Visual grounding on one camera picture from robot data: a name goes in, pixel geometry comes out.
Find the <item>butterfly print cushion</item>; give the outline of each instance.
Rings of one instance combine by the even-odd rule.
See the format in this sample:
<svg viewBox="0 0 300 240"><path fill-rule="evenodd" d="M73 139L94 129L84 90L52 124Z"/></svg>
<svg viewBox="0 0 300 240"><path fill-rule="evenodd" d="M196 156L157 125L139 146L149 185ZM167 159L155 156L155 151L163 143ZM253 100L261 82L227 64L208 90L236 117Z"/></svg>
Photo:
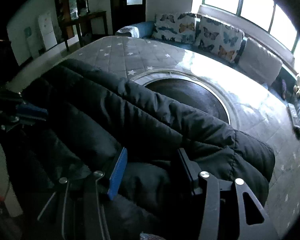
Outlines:
<svg viewBox="0 0 300 240"><path fill-rule="evenodd" d="M164 13L156 14L152 37L163 41L194 43L196 14Z"/></svg>
<svg viewBox="0 0 300 240"><path fill-rule="evenodd" d="M240 49L243 37L243 31L238 28L217 19L202 16L199 35L194 45L232 62Z"/></svg>

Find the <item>sofa armrest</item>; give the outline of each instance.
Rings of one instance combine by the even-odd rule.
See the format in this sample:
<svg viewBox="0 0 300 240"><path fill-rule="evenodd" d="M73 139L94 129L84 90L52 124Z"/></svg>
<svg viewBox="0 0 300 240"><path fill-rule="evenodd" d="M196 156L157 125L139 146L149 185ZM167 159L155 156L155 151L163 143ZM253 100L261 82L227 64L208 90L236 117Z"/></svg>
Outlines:
<svg viewBox="0 0 300 240"><path fill-rule="evenodd" d="M154 21L146 21L125 26L118 30L115 35L129 36L133 38L149 38L152 35Z"/></svg>

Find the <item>white appliance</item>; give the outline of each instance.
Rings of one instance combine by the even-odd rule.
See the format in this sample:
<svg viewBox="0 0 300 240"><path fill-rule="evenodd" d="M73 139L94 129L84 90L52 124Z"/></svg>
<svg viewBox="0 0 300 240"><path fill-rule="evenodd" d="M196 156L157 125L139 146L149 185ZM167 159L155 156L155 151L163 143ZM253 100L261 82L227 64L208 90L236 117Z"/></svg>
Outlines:
<svg viewBox="0 0 300 240"><path fill-rule="evenodd" d="M54 35L51 13L48 11L38 17L39 29L46 50L57 44L56 36Z"/></svg>

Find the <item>remote control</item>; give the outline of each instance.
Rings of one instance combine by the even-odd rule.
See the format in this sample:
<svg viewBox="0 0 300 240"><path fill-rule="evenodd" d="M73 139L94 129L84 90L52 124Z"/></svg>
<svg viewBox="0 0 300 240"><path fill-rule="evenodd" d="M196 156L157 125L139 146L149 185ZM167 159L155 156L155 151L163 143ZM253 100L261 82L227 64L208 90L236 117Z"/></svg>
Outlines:
<svg viewBox="0 0 300 240"><path fill-rule="evenodd" d="M289 112L289 117L291 119L291 123L293 126L293 129L297 136L300 138L300 121L298 119L297 111L293 104L288 103L287 109Z"/></svg>

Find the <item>white star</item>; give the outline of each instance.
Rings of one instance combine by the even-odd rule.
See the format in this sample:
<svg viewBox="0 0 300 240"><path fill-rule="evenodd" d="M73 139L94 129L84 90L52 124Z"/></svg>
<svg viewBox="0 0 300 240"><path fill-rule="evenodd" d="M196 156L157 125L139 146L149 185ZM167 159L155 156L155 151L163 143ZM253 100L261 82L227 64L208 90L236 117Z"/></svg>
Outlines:
<svg viewBox="0 0 300 240"><path fill-rule="evenodd" d="M135 73L136 73L136 71L134 71L134 70L128 71L128 75L134 75Z"/></svg>

